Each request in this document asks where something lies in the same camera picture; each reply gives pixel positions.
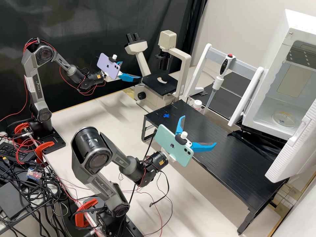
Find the white cap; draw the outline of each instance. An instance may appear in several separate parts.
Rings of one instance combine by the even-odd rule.
[[[185,131],[183,131],[183,132],[181,133],[181,135],[180,135],[180,137],[181,137],[182,139],[186,139],[187,136],[188,136],[188,133],[185,132]]]
[[[195,109],[200,109],[202,106],[202,101],[200,100],[195,100],[194,103],[193,103],[193,108]]]

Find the microscope stage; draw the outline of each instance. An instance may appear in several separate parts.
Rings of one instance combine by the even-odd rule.
[[[162,81],[167,83],[159,82],[157,77],[161,77]],[[176,91],[178,81],[168,74],[149,74],[143,77],[143,83],[159,95],[164,96]]]

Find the microscope focus knob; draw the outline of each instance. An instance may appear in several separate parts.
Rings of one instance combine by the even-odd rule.
[[[180,136],[180,137],[181,137],[182,139],[186,139],[187,136],[188,136],[188,133],[183,131],[183,132],[181,133],[181,136]]]
[[[145,98],[146,98],[146,93],[145,93],[145,92],[139,92],[139,93],[137,94],[137,97],[138,97],[140,100],[145,99]]]

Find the label sticker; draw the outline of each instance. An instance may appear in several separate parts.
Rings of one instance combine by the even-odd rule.
[[[94,192],[95,194],[101,193],[101,192],[100,192],[93,184],[91,184],[91,183],[86,184],[86,186],[87,186],[92,192]]]
[[[33,78],[31,77],[27,77],[24,75],[25,81],[26,81],[26,85],[27,88],[29,90],[30,93],[34,93],[35,92],[35,86],[34,86],[34,82],[33,82]]]

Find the black curtain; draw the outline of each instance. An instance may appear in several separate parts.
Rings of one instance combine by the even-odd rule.
[[[71,64],[97,71],[100,53],[117,54],[121,71],[141,75],[135,56],[125,52],[127,33],[138,32],[147,40],[144,52],[152,72],[158,70],[155,54],[162,30],[177,33],[177,47],[191,53],[205,0],[2,0],[0,29],[0,119],[19,111],[25,103],[21,65],[22,49],[31,37],[50,42]],[[171,62],[171,71],[179,69]],[[82,96],[62,81],[56,63],[39,68],[45,100],[54,112],[132,86],[114,81]],[[0,123],[3,130],[12,121],[30,117],[28,105],[19,114]]]

